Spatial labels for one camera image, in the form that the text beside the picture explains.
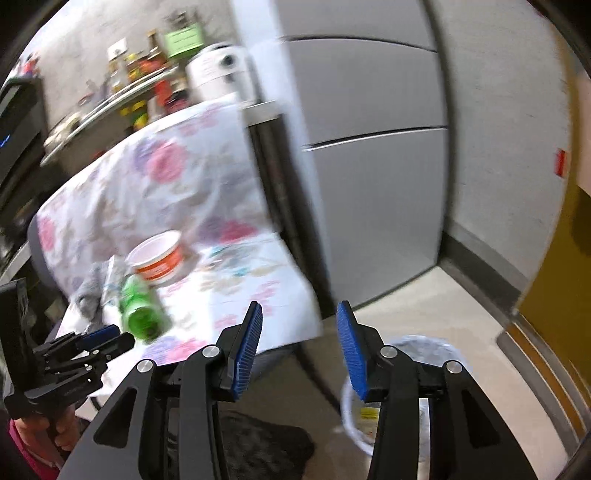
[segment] floral tablecloth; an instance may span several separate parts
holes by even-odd
[[[172,320],[152,344],[137,342],[105,374],[110,393],[141,358],[187,358],[262,304],[259,352],[320,333],[314,293],[269,220],[240,107],[230,99],[174,113],[130,136],[70,179],[39,210],[47,265],[72,295],[90,266],[126,256],[176,229],[186,272],[157,289]],[[59,335],[80,330],[70,305]]]

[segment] plastic bag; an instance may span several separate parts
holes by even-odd
[[[440,338],[405,335],[387,342],[387,345],[394,345],[417,362],[440,367],[448,360],[457,360],[469,369],[463,355],[454,346]],[[420,398],[418,402],[420,422],[418,459],[419,463],[423,463],[429,460],[430,452],[429,403],[426,398]],[[374,453],[374,441],[358,429],[355,421],[362,406],[363,402],[354,393],[351,381],[347,377],[340,398],[343,427],[355,445],[371,456]]]

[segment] pink sleeve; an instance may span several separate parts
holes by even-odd
[[[9,433],[18,450],[21,452],[21,455],[25,458],[31,469],[38,475],[38,477],[41,480],[57,479],[57,475],[60,473],[60,471],[57,468],[52,468],[48,465],[45,465],[43,462],[36,460],[27,451],[27,448],[25,447],[25,444],[22,442],[21,436],[18,434],[17,428],[13,420],[10,421]]]

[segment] green bottle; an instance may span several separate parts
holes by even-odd
[[[130,275],[121,289],[124,329],[140,340],[154,340],[163,330],[162,312],[150,288],[138,274]]]

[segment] white trash bag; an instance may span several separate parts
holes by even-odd
[[[417,362],[440,367],[448,360],[457,360],[468,368],[463,355],[455,347],[440,338],[405,335],[386,342],[386,344],[402,350]],[[428,462],[430,453],[429,403],[426,398],[420,398],[418,402],[420,422],[418,461],[421,464]],[[357,418],[362,407],[363,402],[354,392],[351,381],[347,377],[340,397],[343,427],[347,436],[353,440],[355,445],[371,456],[374,453],[374,440],[358,429]]]

